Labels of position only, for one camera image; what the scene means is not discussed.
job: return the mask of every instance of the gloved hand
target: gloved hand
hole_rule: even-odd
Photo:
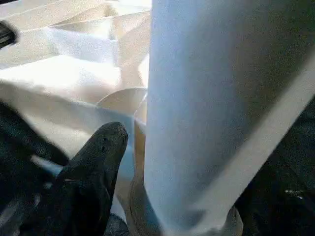
[[[103,236],[128,135],[122,124],[97,130],[64,167],[30,217],[22,236]]]
[[[31,161],[33,155],[60,165],[68,163],[65,154],[36,134],[15,110],[0,103],[0,236],[14,234],[43,185],[55,179]]]

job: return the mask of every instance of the gloved finger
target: gloved finger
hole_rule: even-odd
[[[66,165],[69,159],[53,144],[40,137],[12,108],[0,103],[0,133],[6,134],[31,153],[59,165]]]
[[[97,130],[23,223],[21,235],[103,236],[127,140],[118,122]]]

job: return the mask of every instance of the black tool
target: black tool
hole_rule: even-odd
[[[5,21],[0,22],[0,49],[16,43],[17,32]]]
[[[0,0],[0,5],[1,4],[6,4],[6,3],[12,2],[12,1],[18,1],[18,0]]]

